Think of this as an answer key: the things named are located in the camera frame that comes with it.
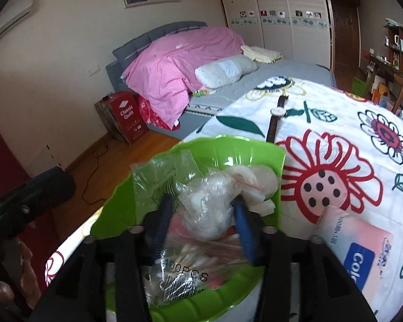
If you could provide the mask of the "person left hand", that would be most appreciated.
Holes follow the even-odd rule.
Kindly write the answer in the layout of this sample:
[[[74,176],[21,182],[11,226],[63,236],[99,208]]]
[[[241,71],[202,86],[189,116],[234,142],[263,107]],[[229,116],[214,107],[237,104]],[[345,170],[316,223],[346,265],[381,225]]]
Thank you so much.
[[[30,314],[41,298],[32,258],[31,250],[19,239],[4,242],[0,257],[0,303],[12,312]]]

